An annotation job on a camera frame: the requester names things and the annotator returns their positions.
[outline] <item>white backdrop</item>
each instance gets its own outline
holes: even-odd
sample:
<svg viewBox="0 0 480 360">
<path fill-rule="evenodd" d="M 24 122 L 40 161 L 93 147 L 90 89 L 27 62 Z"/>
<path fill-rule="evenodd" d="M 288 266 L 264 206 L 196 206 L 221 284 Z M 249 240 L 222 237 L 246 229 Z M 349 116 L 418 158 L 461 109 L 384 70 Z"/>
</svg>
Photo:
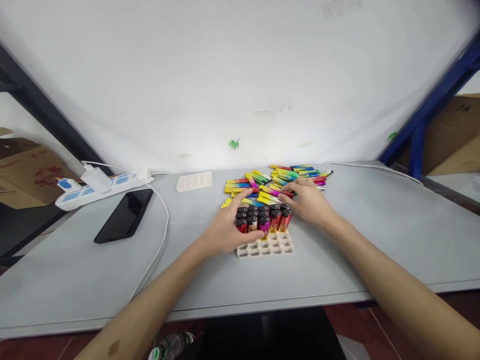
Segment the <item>white backdrop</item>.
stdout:
<svg viewBox="0 0 480 360">
<path fill-rule="evenodd" d="M 1 0 L 0 39 L 106 162 L 182 172 L 377 158 L 479 14 L 475 0 Z"/>
</svg>

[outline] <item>black smartphone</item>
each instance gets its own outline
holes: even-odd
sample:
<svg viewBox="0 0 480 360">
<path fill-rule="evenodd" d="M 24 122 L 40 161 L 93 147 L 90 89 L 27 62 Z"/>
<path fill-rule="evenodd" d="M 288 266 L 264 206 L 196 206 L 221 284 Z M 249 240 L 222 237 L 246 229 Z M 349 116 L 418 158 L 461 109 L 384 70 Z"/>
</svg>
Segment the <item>black smartphone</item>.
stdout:
<svg viewBox="0 0 480 360">
<path fill-rule="evenodd" d="M 93 242 L 103 244 L 132 237 L 153 193 L 152 189 L 127 192 Z"/>
</svg>

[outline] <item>brown cardboard box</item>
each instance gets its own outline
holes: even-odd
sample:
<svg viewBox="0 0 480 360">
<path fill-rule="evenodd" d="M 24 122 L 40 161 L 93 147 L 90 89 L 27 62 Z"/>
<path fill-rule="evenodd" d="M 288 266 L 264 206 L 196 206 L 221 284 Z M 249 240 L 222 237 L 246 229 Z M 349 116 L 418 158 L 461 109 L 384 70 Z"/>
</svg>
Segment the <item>brown cardboard box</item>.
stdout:
<svg viewBox="0 0 480 360">
<path fill-rule="evenodd" d="M 410 149 L 399 162 L 408 165 Z M 480 94 L 457 95 L 430 123 L 423 149 L 425 175 L 480 171 Z"/>
<path fill-rule="evenodd" d="M 0 127 L 0 136 L 12 131 Z M 63 190 L 56 177 L 77 176 L 48 147 L 25 138 L 0 138 L 0 203 L 14 209 L 54 202 Z"/>
</svg>

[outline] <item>white cable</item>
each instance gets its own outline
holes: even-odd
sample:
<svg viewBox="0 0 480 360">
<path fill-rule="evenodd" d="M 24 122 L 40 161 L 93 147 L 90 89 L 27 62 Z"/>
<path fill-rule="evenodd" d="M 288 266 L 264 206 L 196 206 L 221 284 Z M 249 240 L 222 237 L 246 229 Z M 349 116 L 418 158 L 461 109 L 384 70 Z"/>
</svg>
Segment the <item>white cable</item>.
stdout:
<svg viewBox="0 0 480 360">
<path fill-rule="evenodd" d="M 162 239 L 161 239 L 160 245 L 158 246 L 158 249 L 157 249 L 155 255 L 153 256 L 153 259 L 150 261 L 150 264 L 149 264 L 148 267 L 146 268 L 145 273 L 144 273 L 143 276 L 141 277 L 140 282 L 139 282 L 138 285 L 135 287 L 135 290 L 133 290 L 133 293 L 132 293 L 131 296 L 130 296 L 130 300 L 128 300 L 128 302 L 130 302 L 130 301 L 134 298 L 135 293 L 136 293 L 137 290 L 139 289 L 140 285 L 142 284 L 142 282 L 144 281 L 145 277 L 146 277 L 147 274 L 149 273 L 149 271 L 150 271 L 152 265 L 154 264 L 155 260 L 156 260 L 157 257 L 159 256 L 160 251 L 162 250 L 162 247 L 163 247 L 164 242 L 165 242 L 165 238 L 167 237 L 167 228 L 168 228 L 168 226 L 169 226 L 169 220 L 170 220 L 169 210 L 168 210 L 168 208 L 167 208 L 167 205 L 165 205 L 165 201 L 164 201 L 163 197 L 159 194 L 159 192 L 158 192 L 157 190 L 155 190 L 153 187 L 151 187 L 150 184 L 147 184 L 146 182 L 140 180 L 138 177 L 136 177 L 136 176 L 135 176 L 133 173 L 131 173 L 130 171 L 127 171 L 127 170 L 125 170 L 125 169 L 122 169 L 121 167 L 118 167 L 118 166 L 108 165 L 108 164 L 104 164 L 104 163 L 101 163 L 101 162 L 95 162 L 95 161 L 81 161 L 81 163 L 83 163 L 83 164 L 103 165 L 103 166 L 107 166 L 107 167 L 109 167 L 109 168 L 115 168 L 115 169 L 121 170 L 121 171 L 123 171 L 123 172 L 129 173 L 132 177 L 134 177 L 135 179 L 137 179 L 139 182 L 144 183 L 146 186 L 148 186 L 150 189 L 152 189 L 153 192 L 158 195 L 158 197 L 159 197 L 160 200 L 161 200 L 161 203 L 163 204 L 163 207 L 165 208 L 166 221 L 165 221 L 165 229 L 163 230 L 163 237 L 162 237 Z"/>
<path fill-rule="evenodd" d="M 397 174 L 397 175 L 400 175 L 400 176 L 403 176 L 404 178 L 408 178 L 410 180 L 413 180 L 414 182 L 424 186 L 422 184 L 421 181 L 417 180 L 416 178 L 414 177 L 411 177 L 407 174 L 404 174 L 400 171 L 396 171 L 396 170 L 393 170 L 392 168 L 389 168 L 389 167 L 384 167 L 384 166 L 380 166 L 380 165 L 366 165 L 366 164 L 353 164 L 353 163 L 349 163 L 349 162 L 334 162 L 334 161 L 330 161 L 330 162 L 326 162 L 325 164 L 334 164 L 334 165 L 348 165 L 348 166 L 354 166 L 354 167 L 358 167 L 358 168 L 375 168 L 375 169 L 380 169 L 380 170 L 383 170 L 383 171 L 386 171 L 386 172 L 389 172 L 389 173 L 393 173 L 393 174 Z"/>
</svg>

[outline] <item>power strip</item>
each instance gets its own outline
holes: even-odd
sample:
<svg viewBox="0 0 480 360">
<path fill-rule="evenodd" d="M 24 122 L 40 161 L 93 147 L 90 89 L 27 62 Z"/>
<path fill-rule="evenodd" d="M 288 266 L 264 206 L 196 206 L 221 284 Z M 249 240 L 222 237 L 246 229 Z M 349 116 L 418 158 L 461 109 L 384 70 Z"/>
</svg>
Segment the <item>power strip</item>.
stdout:
<svg viewBox="0 0 480 360">
<path fill-rule="evenodd" d="M 150 184 L 154 180 L 152 175 L 150 175 L 150 170 L 147 168 L 132 171 L 131 173 L 136 177 L 131 176 L 129 173 L 112 177 L 111 188 L 106 192 L 98 193 L 90 186 L 85 185 L 78 191 L 64 193 L 55 201 L 55 205 L 62 210 L 70 211 L 82 205 Z"/>
</svg>

